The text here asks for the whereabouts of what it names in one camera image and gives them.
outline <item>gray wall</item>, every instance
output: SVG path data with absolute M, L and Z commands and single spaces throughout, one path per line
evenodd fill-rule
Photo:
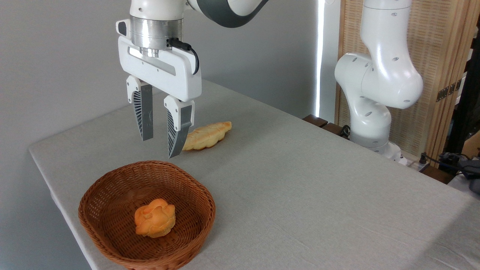
M 1 270 L 89 268 L 27 148 L 127 105 L 114 23 L 129 5 L 1 3 Z M 239 29 L 190 11 L 184 40 L 198 51 L 205 79 L 303 117 L 313 110 L 316 11 L 316 0 L 272 0 Z

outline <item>black cable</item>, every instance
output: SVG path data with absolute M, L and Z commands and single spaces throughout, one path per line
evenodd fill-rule
M 462 169 L 462 168 L 459 168 L 459 167 L 455 167 L 455 166 L 452 166 L 452 165 L 448 165 L 448 164 L 443 163 L 443 162 L 441 162 L 441 161 L 438 161 L 438 160 L 436 160 L 436 159 L 434 159 L 434 158 L 431 158 L 431 157 L 427 156 L 427 153 L 425 153 L 425 152 L 423 152 L 421 155 L 424 156 L 424 157 L 426 157 L 426 158 L 428 158 L 429 160 L 431 160 L 431 161 L 433 161 L 433 162 L 435 162 L 435 163 L 438 163 L 438 164 L 442 165 L 442 166 L 445 166 L 445 167 L 448 167 L 448 168 L 451 168 L 451 169 L 454 169 L 454 170 L 457 170 L 457 171 L 467 172 L 467 173 L 471 173 L 471 174 L 479 175 L 479 176 L 480 176 L 480 173 L 478 173 L 478 172 L 473 172 L 473 171 L 470 171 L 470 170 L 465 170 L 465 169 Z
M 197 74 L 198 70 L 200 69 L 200 59 L 198 58 L 197 52 L 192 49 L 190 44 L 182 42 L 178 39 L 178 37 L 176 37 L 167 39 L 167 47 L 176 47 L 185 51 L 191 51 L 195 56 L 195 71 L 193 72 L 193 75 Z
M 348 136 L 350 136 L 350 126 L 349 125 L 344 125 L 342 127 L 342 131 L 340 133 L 340 136 L 343 136 L 343 135 L 347 136 L 347 138 L 348 138 Z
M 193 52 L 193 55 L 195 56 L 195 72 L 193 72 L 193 75 L 197 74 L 198 69 L 200 68 L 200 60 L 198 59 L 198 54 L 197 52 L 190 47 L 190 50 Z

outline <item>basket rim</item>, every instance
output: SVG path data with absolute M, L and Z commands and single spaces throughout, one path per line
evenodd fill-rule
M 95 190 L 95 188 L 98 185 L 101 184 L 102 180 L 104 180 L 105 178 L 107 178 L 111 174 L 114 174 L 118 170 L 124 169 L 125 167 L 133 167 L 133 166 L 136 166 L 136 165 L 139 165 L 139 164 L 168 165 L 168 166 L 178 170 L 180 173 L 182 173 L 184 176 L 186 176 L 190 181 L 192 181 L 195 184 L 195 186 L 206 195 L 206 197 L 208 199 L 208 203 L 209 203 L 210 210 L 211 210 L 211 213 L 212 213 L 211 217 L 206 221 L 205 225 L 202 227 L 202 230 L 200 231 L 200 233 L 194 239 L 192 239 L 185 246 L 177 249 L 177 252 L 175 254 L 171 255 L 171 256 L 160 257 L 160 258 L 151 258 L 151 259 L 132 259 L 132 258 L 124 257 L 124 256 L 120 255 L 119 253 L 112 252 L 111 250 L 108 250 L 107 248 L 105 248 L 108 245 L 105 245 L 104 241 L 102 240 L 102 237 L 100 237 L 100 235 L 96 231 L 93 230 L 92 224 L 86 218 L 85 202 L 91 197 L 91 195 L 94 193 L 93 191 Z M 80 205 L 79 205 L 79 208 L 78 208 L 78 216 L 79 216 L 79 219 L 80 219 L 80 223 L 85 228 L 88 235 L 93 240 L 94 244 L 97 246 L 99 251 L 104 256 L 106 256 L 110 260 L 112 260 L 114 262 L 117 262 L 119 264 L 123 264 L 125 262 L 143 263 L 143 266 L 148 266 L 148 265 L 154 266 L 155 263 L 158 262 L 158 261 L 162 261 L 162 264 L 169 264 L 171 262 L 175 262 L 177 259 L 184 256 L 184 254 L 190 253 L 192 250 L 194 250 L 194 248 L 196 246 L 201 247 L 203 245 L 202 242 L 205 241 L 206 237 L 210 233 L 210 230 L 213 226 L 213 223 L 214 223 L 214 220 L 215 220 L 215 214 L 216 214 L 215 202 L 213 200 L 212 195 L 210 194 L 210 192 L 208 191 L 208 189 L 204 185 L 202 185 L 195 178 L 193 178 L 190 174 L 188 174 L 186 171 L 184 171 L 180 167 L 176 166 L 175 164 L 167 162 L 167 161 L 159 161 L 159 160 L 138 161 L 138 162 L 134 162 L 134 163 L 130 163 L 130 164 L 121 166 L 119 168 L 116 168 L 114 170 L 111 170 L 111 171 L 105 173 L 102 177 L 100 177 L 98 180 L 96 180 L 88 188 L 88 190 L 82 196 L 82 199 L 80 200 Z

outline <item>elongated bread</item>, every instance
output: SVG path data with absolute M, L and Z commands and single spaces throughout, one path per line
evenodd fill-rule
M 223 140 L 225 133 L 232 129 L 232 122 L 219 122 L 199 127 L 187 135 L 183 150 L 202 150 Z

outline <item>hinge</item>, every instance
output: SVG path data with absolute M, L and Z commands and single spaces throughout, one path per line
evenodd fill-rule
M 457 92 L 458 90 L 460 90 L 460 85 L 462 84 L 462 79 L 458 80 L 458 82 L 456 83 L 456 87 L 455 87 L 455 92 Z
M 452 85 L 447 86 L 444 89 L 438 91 L 437 102 L 446 98 L 447 96 L 453 94 L 455 91 L 458 91 L 458 89 L 460 88 L 460 82 L 461 82 L 461 80 L 459 80 L 458 82 L 453 83 Z

